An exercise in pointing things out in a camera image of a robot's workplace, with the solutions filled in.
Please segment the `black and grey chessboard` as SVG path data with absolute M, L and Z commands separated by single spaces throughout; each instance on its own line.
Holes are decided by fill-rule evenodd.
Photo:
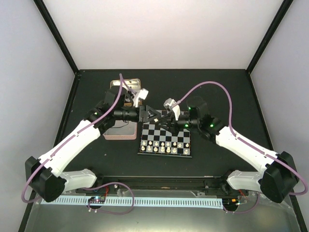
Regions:
M 154 121 L 143 123 L 138 154 L 191 158 L 191 133 L 181 128 L 174 136 Z

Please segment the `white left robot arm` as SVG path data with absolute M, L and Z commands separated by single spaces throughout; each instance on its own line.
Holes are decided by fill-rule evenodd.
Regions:
M 27 185 L 46 202 L 56 200 L 63 192 L 86 188 L 93 193 L 103 189 L 104 182 L 89 169 L 65 172 L 66 166 L 91 142 L 98 139 L 116 121 L 149 122 L 159 113 L 148 105 L 140 105 L 148 90 L 129 94 L 124 87 L 113 86 L 105 98 L 91 109 L 78 126 L 59 144 L 39 158 L 25 162 Z

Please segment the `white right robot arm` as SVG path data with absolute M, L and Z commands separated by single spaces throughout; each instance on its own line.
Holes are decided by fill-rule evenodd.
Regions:
M 263 193 L 275 203 L 281 203 L 299 182 L 295 162 L 289 153 L 280 154 L 266 149 L 238 132 L 231 132 L 220 119 L 212 117 L 207 103 L 201 97 L 187 100 L 188 114 L 183 115 L 175 100 L 167 99 L 164 107 L 168 113 L 155 123 L 177 136 L 181 129 L 196 131 L 205 140 L 223 147 L 254 167 L 255 171 L 232 171 L 219 183 L 225 195 L 245 189 Z

